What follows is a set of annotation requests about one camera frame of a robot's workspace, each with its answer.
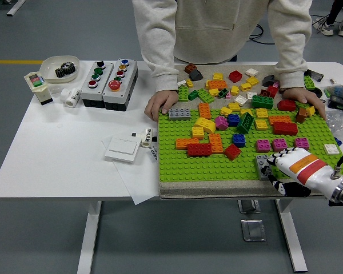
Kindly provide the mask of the person's left hand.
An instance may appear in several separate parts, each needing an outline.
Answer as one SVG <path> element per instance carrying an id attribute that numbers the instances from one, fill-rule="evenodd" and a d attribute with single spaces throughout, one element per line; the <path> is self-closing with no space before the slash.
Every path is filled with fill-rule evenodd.
<path id="1" fill-rule="evenodd" d="M 284 99 L 312 104 L 317 109 L 319 115 L 326 120 L 325 105 L 315 93 L 303 87 L 282 88 L 280 89 L 280 93 Z"/>

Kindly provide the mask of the person's right hand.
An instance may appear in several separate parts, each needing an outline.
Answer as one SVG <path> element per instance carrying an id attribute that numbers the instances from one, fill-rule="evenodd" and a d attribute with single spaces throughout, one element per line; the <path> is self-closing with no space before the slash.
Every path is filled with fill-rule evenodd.
<path id="1" fill-rule="evenodd" d="M 148 101 L 145 107 L 145 115 L 151 120 L 157 122 L 159 111 L 167 114 L 171 107 L 178 102 L 178 93 L 176 90 L 157 91 Z"/>

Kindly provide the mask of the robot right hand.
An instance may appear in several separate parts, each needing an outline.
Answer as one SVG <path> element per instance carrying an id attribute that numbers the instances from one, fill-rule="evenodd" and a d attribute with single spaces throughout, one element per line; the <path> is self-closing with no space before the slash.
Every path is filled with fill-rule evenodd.
<path id="1" fill-rule="evenodd" d="M 282 182 L 268 173 L 268 168 L 276 166 L 283 174 L 293 179 Z M 334 203 L 340 202 L 343 191 L 343 176 L 333 179 L 334 169 L 323 160 L 303 148 L 286 148 L 264 160 L 261 172 L 273 187 L 287 197 L 307 197 L 312 190 L 321 192 Z"/>

